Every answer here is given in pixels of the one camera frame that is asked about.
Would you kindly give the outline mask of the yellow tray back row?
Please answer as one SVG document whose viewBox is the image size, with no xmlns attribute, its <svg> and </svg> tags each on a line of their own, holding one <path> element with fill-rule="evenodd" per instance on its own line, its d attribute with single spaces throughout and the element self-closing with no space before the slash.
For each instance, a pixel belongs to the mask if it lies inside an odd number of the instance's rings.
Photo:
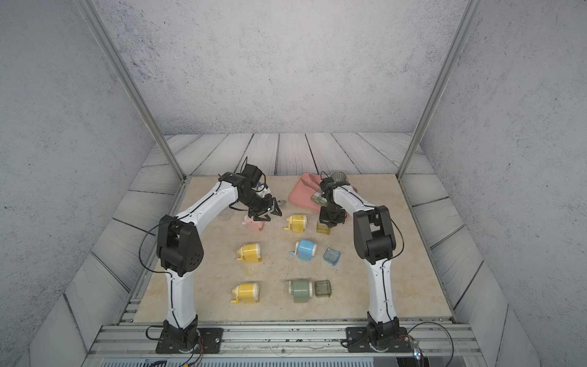
<svg viewBox="0 0 587 367">
<path fill-rule="evenodd" d="M 327 226 L 327 224 L 318 222 L 316 224 L 316 232 L 319 234 L 330 235 L 331 229 Z"/>
</svg>

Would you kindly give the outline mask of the pink pencil sharpener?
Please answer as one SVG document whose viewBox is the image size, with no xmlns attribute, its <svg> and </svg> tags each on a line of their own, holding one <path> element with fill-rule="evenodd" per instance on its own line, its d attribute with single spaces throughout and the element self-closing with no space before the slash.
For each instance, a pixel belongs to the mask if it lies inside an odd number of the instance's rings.
<svg viewBox="0 0 587 367">
<path fill-rule="evenodd" d="M 261 232 L 264 229 L 264 221 L 255 221 L 252 217 L 245 216 L 242 222 L 249 231 Z"/>
</svg>

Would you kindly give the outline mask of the yellow sharpener back row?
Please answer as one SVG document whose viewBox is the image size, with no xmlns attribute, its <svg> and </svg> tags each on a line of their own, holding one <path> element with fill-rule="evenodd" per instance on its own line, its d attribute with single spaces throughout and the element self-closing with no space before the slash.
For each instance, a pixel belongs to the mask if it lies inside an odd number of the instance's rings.
<svg viewBox="0 0 587 367">
<path fill-rule="evenodd" d="M 302 214 L 294 214 L 287 217 L 287 226 L 284 228 L 287 231 L 304 233 L 307 228 L 307 216 Z"/>
</svg>

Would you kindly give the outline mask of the blue sharpener tray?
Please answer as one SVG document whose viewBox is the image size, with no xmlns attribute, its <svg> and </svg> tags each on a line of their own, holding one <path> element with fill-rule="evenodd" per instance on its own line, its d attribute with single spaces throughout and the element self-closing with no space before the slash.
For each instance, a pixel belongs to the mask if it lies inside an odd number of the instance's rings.
<svg viewBox="0 0 587 367">
<path fill-rule="evenodd" d="M 338 264 L 340 257 L 341 252 L 332 248 L 327 248 L 327 250 L 323 254 L 323 260 L 331 264 L 332 266 L 336 266 Z"/>
</svg>

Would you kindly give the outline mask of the blue pencil sharpener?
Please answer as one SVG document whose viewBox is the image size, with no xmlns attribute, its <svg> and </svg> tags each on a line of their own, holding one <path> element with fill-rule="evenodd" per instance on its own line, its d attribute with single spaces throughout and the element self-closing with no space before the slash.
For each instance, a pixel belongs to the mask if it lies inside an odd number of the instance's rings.
<svg viewBox="0 0 587 367">
<path fill-rule="evenodd" d="M 316 254 L 316 249 L 316 243 L 307 239 L 302 239 L 296 242 L 295 249 L 291 254 L 298 257 L 300 260 L 311 261 Z"/>
</svg>

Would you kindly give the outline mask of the green pencil sharpener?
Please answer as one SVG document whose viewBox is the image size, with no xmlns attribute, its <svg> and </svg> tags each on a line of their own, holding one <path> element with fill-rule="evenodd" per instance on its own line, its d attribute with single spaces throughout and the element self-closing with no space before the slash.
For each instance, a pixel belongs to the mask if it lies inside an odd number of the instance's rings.
<svg viewBox="0 0 587 367">
<path fill-rule="evenodd" d="M 313 282 L 310 279 L 293 279 L 284 283 L 294 303 L 307 303 L 313 297 Z"/>
</svg>

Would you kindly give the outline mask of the yellow sharpener front row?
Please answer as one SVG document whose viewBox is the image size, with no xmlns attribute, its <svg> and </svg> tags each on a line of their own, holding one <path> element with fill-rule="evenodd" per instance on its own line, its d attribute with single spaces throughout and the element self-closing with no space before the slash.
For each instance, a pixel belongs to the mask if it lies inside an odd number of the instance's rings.
<svg viewBox="0 0 587 367">
<path fill-rule="evenodd" d="M 256 282 L 243 283 L 232 290 L 232 304 L 256 304 L 260 301 L 260 286 Z"/>
</svg>

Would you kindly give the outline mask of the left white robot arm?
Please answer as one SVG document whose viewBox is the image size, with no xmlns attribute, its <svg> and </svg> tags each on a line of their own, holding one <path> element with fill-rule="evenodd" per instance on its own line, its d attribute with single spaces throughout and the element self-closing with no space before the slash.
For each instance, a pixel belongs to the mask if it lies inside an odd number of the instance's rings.
<svg viewBox="0 0 587 367">
<path fill-rule="evenodd" d="M 168 315 L 158 338 L 157 354 L 192 353 L 203 349 L 194 304 L 195 270 L 204 258 L 201 235 L 224 209 L 235 203 L 246 206 L 247 217 L 269 222 L 281 216 L 266 176 L 255 165 L 244 163 L 238 173 L 221 175 L 212 189 L 175 216 L 165 215 L 155 227 L 160 273 L 168 281 Z"/>
</svg>

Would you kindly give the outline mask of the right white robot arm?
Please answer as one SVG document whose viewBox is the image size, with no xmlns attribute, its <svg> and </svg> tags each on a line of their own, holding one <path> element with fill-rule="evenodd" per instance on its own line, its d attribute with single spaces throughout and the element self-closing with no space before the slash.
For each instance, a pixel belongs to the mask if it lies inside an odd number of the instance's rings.
<svg viewBox="0 0 587 367">
<path fill-rule="evenodd" d="M 362 198 L 345 180 L 326 177 L 319 183 L 327 204 L 320 209 L 319 222 L 333 228 L 353 221 L 353 243 L 358 257 L 368 267 L 369 307 L 366 342 L 376 352 L 386 352 L 406 333 L 394 307 L 391 265 L 397 243 L 394 221 L 386 206 Z"/>
</svg>

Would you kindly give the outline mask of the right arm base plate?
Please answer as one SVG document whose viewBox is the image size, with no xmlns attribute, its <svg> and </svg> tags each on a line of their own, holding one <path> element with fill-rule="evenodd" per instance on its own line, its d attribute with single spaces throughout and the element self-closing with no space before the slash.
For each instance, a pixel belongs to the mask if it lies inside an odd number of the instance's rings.
<svg viewBox="0 0 587 367">
<path fill-rule="evenodd" d="M 413 347 L 406 338 L 372 341 L 366 327 L 347 327 L 342 345 L 350 353 L 411 353 Z"/>
</svg>

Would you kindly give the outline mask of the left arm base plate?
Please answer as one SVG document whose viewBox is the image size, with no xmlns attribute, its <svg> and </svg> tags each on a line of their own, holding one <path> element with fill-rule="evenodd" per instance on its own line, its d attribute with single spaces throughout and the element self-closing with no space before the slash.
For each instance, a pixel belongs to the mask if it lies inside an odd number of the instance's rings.
<svg viewBox="0 0 587 367">
<path fill-rule="evenodd" d="M 192 329 L 187 336 L 163 329 L 155 348 L 156 354 L 217 354 L 223 340 L 223 328 Z"/>
</svg>

